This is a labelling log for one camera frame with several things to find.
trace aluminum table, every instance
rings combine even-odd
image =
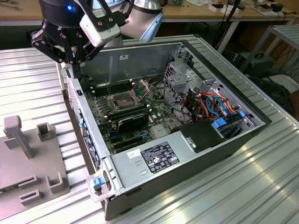
[[[18,114],[23,130],[54,124],[71,190],[2,223],[298,223],[299,123],[241,72],[193,35],[187,40],[273,123],[233,156],[109,222],[89,196],[88,175],[60,91],[55,63],[35,49],[0,51],[0,126]],[[130,40],[125,44],[137,44]],[[194,65],[199,72],[204,69]]]

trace blue drive bracket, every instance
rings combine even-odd
[[[213,121],[213,125],[216,128],[219,128],[219,127],[224,126],[226,124],[227,124],[227,122],[223,118],[218,118],[218,119]]]

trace wooden desk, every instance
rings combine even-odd
[[[22,11],[17,11],[12,8],[0,7],[0,26],[21,26],[21,25],[41,25],[42,13],[38,0],[18,0],[18,6],[23,8]],[[241,21],[287,21],[287,25],[294,22],[298,15],[288,14],[283,15],[268,15],[264,16],[253,9],[254,5],[245,4],[245,9],[233,15],[226,35],[221,42],[218,51],[223,52],[229,39],[234,33],[236,27]],[[209,22],[221,21],[223,13],[214,13],[208,9],[208,5],[198,7],[187,1],[184,6],[165,6],[163,8],[164,19],[163,22]]]
[[[43,20],[38,0],[17,0],[19,4],[1,3],[7,6],[18,6],[21,11],[0,6],[0,21],[41,21]]]
[[[244,4],[245,9],[234,14],[231,21],[276,21],[276,20],[294,20],[298,17],[295,14],[283,15],[262,15],[253,9],[254,5]],[[182,7],[165,6],[163,8],[164,22],[189,22],[189,21],[221,21],[223,13],[214,13],[208,8],[208,5],[200,7],[185,1]]]

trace motherboard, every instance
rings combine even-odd
[[[162,95],[160,82],[151,79],[91,87],[85,92],[111,154],[161,138],[183,124]]]

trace power supply label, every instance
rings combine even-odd
[[[141,151],[141,155],[153,174],[179,162],[167,141]]]

